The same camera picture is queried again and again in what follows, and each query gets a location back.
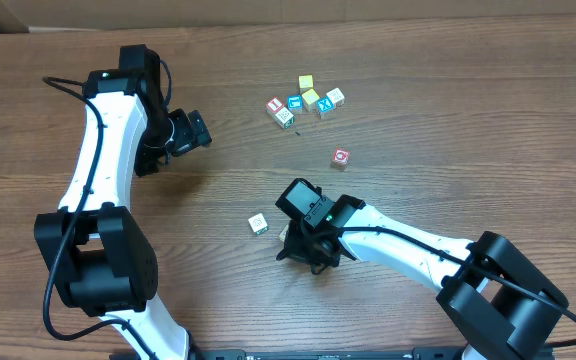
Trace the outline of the white patterned wooden block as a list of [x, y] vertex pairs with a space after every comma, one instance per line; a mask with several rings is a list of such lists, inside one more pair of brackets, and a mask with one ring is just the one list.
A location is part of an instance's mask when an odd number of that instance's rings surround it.
[[248, 223], [251, 227], [251, 230], [256, 234], [256, 235], [260, 235], [264, 232], [266, 232], [269, 227], [268, 227], [268, 223], [265, 220], [264, 216], [262, 213], [258, 213], [252, 217], [250, 217], [248, 219]]

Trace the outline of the blue P letter block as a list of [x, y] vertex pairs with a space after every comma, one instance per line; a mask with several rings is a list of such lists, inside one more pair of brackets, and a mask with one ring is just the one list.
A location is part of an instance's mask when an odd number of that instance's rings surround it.
[[288, 230], [289, 230], [289, 224], [286, 225], [286, 226], [283, 228], [283, 230], [280, 232], [280, 234], [279, 234], [279, 240], [280, 240], [281, 242], [285, 242], [285, 240], [286, 240], [286, 238], [287, 238]]

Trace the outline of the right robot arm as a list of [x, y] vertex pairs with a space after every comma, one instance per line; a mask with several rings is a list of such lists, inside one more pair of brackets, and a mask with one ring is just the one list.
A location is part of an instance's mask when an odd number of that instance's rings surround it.
[[429, 288], [467, 341], [465, 359], [535, 359], [569, 303], [507, 238], [435, 235], [398, 222], [358, 198], [325, 196], [295, 179], [277, 207], [290, 219], [278, 259], [319, 275], [342, 258], [373, 262]]

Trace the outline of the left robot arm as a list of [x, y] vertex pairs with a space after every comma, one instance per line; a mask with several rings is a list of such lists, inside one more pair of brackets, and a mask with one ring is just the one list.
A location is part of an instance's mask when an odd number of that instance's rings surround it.
[[144, 44], [123, 46], [115, 69], [84, 82], [45, 83], [82, 101], [86, 127], [69, 187], [53, 213], [37, 216], [34, 238], [49, 270], [42, 320], [72, 341], [115, 328], [137, 359], [201, 359], [192, 335], [158, 295], [153, 247], [130, 212], [134, 177], [212, 138], [198, 111], [170, 110], [165, 62]]

